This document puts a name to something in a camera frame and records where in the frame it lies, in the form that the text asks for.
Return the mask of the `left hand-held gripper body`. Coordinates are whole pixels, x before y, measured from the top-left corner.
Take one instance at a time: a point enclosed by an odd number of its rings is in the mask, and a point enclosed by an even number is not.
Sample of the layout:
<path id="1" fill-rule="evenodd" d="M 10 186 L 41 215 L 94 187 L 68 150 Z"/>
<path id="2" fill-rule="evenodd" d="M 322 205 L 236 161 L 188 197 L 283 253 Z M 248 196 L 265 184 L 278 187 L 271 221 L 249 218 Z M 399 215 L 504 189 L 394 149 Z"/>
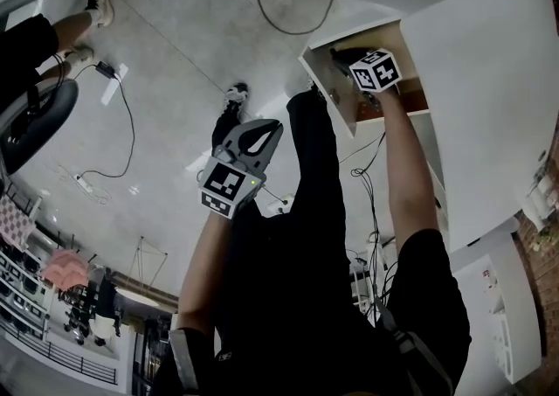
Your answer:
<path id="1" fill-rule="evenodd" d="M 266 156 L 262 153 L 243 153 L 218 145 L 199 181 L 201 205 L 233 219 L 239 210 L 254 200 L 264 185 L 266 167 Z"/>

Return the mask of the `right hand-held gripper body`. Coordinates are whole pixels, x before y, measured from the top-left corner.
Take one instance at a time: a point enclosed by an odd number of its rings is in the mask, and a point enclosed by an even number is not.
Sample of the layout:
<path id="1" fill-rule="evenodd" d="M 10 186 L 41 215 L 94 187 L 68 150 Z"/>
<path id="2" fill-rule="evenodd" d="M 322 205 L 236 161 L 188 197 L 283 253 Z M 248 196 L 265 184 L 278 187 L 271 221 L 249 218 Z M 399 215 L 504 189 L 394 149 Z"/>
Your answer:
<path id="1" fill-rule="evenodd" d="M 331 48 L 329 53 L 335 66 L 360 92 L 379 94 L 403 79 L 393 53 L 386 49 Z"/>

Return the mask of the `white drawer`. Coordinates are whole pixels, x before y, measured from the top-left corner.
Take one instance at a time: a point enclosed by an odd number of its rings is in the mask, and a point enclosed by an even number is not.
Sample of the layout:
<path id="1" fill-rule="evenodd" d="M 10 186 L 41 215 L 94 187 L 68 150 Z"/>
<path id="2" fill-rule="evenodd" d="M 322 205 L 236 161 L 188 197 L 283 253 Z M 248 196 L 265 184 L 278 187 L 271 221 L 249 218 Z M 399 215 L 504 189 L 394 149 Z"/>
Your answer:
<path id="1" fill-rule="evenodd" d="M 327 98 L 337 123 L 345 126 L 350 137 L 359 127 L 381 122 L 383 113 L 368 103 L 357 85 L 332 60 L 331 50 L 385 48 L 395 55 L 403 80 L 397 84 L 404 108 L 409 115 L 429 112 L 424 91 L 411 55 L 400 32 L 400 17 L 378 17 L 372 12 L 356 14 L 327 23 L 307 42 L 300 63 Z"/>

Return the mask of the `person's left forearm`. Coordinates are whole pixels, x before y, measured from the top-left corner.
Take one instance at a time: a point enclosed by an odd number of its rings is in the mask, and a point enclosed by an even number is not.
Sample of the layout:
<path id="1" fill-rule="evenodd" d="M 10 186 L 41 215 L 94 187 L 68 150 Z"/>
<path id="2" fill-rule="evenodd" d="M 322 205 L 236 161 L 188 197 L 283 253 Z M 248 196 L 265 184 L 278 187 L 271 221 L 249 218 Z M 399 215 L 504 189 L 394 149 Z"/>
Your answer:
<path id="1" fill-rule="evenodd" d="M 268 247 L 267 227 L 254 202 L 233 219 L 209 215 L 183 280 L 178 329 L 210 335 L 254 324 L 254 275 Z"/>

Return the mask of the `person's right forearm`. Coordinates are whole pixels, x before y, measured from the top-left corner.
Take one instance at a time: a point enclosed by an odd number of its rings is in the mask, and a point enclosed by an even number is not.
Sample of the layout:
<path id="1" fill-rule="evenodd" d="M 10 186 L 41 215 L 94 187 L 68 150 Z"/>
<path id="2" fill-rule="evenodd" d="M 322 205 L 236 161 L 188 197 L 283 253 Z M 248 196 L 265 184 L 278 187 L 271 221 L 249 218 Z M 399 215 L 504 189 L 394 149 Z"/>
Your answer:
<path id="1" fill-rule="evenodd" d="M 385 125 L 389 207 L 397 249 L 415 233 L 438 229 L 431 173 L 410 117 L 399 97 L 378 94 Z"/>

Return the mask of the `person's left shoe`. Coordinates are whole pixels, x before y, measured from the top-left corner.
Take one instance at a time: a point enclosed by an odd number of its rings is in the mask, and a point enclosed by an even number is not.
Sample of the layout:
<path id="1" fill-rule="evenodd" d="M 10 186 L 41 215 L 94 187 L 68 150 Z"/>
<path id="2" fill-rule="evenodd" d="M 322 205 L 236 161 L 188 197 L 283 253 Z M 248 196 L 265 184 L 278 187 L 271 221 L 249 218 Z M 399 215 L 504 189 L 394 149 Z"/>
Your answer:
<path id="1" fill-rule="evenodd" d="M 224 95 L 223 112 L 237 115 L 249 97 L 249 87 L 244 82 L 233 84 Z"/>

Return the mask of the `person's black trousers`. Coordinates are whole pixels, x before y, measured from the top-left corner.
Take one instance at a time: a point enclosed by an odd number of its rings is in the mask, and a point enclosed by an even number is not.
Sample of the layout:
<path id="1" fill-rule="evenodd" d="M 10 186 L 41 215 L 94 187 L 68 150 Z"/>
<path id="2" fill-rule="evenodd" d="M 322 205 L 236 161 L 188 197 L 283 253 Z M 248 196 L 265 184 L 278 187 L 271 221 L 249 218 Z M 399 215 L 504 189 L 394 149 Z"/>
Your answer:
<path id="1" fill-rule="evenodd" d="M 301 254 L 341 265 L 346 212 L 332 122 L 325 98 L 312 88 L 287 103 L 300 182 L 290 212 L 264 218 L 250 203 L 232 220 L 212 213 L 197 249 L 216 259 L 234 239 L 277 240 Z"/>

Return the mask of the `white desk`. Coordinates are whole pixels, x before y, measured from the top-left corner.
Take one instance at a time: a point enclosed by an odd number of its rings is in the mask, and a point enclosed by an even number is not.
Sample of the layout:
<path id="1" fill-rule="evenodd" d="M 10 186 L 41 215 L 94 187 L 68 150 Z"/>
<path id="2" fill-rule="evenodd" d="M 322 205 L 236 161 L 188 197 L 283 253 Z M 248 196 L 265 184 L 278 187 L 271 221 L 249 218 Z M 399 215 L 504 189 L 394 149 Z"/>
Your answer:
<path id="1" fill-rule="evenodd" d="M 553 0 L 355 0 L 330 22 L 364 12 L 401 18 L 457 251 L 521 209 L 549 153 L 559 115 Z"/>

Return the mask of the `person's black shirt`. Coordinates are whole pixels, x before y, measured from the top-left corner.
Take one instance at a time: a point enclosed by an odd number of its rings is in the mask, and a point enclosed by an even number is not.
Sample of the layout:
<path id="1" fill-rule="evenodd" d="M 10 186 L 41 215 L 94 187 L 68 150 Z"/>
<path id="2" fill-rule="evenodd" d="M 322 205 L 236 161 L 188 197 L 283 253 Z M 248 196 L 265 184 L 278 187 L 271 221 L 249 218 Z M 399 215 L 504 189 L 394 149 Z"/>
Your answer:
<path id="1" fill-rule="evenodd" d="M 319 262 L 268 240 L 254 275 L 254 324 L 210 335 L 183 328 L 197 384 L 168 352 L 150 396 L 448 396 L 472 342 L 439 230 L 400 249 L 387 303 L 396 330 L 353 304 L 349 262 Z"/>

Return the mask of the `pink cloth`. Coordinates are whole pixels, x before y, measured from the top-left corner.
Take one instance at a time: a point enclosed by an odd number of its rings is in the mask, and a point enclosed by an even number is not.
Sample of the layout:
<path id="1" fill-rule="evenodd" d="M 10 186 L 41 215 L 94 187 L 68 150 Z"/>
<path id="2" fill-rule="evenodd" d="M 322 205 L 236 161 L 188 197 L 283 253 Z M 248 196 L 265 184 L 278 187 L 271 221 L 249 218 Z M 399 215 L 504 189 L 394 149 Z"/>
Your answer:
<path id="1" fill-rule="evenodd" d="M 88 263 L 73 250 L 58 249 L 40 276 L 63 292 L 75 287 L 88 285 Z"/>

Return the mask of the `checkered cloth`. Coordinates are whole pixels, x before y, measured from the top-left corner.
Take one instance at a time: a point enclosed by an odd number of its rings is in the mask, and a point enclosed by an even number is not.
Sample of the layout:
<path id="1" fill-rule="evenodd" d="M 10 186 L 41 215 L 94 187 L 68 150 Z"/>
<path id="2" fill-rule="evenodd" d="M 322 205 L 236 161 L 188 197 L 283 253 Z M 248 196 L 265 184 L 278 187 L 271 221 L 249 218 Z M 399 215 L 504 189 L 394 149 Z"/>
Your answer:
<path id="1" fill-rule="evenodd" d="M 0 237 L 8 245 L 24 251 L 34 229 L 34 221 L 19 210 L 7 195 L 3 195 L 0 198 Z"/>

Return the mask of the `black railing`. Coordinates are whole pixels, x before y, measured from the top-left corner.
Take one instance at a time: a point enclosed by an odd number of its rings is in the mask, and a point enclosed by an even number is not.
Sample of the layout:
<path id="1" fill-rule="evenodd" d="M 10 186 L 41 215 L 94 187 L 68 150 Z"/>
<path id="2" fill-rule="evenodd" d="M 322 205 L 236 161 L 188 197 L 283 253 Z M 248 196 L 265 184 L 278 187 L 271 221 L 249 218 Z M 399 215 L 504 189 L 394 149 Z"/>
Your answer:
<path id="1" fill-rule="evenodd" d="M 114 368 L 97 364 L 51 342 L 39 341 L 30 332 L 22 332 L 2 318 L 0 318 L 0 331 L 18 349 L 35 359 L 44 359 L 48 365 L 60 365 L 66 370 L 111 386 L 118 384 L 117 371 Z"/>

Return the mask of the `white shelf unit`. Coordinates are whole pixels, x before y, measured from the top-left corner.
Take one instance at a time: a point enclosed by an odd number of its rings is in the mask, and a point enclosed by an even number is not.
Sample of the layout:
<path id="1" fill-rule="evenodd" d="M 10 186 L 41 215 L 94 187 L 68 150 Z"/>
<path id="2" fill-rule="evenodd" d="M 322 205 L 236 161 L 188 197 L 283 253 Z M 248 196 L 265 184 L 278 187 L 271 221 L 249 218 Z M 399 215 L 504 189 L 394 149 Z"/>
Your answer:
<path id="1" fill-rule="evenodd" d="M 494 230 L 450 255 L 472 342 L 456 396 L 494 396 L 542 363 L 528 276 L 511 233 Z"/>

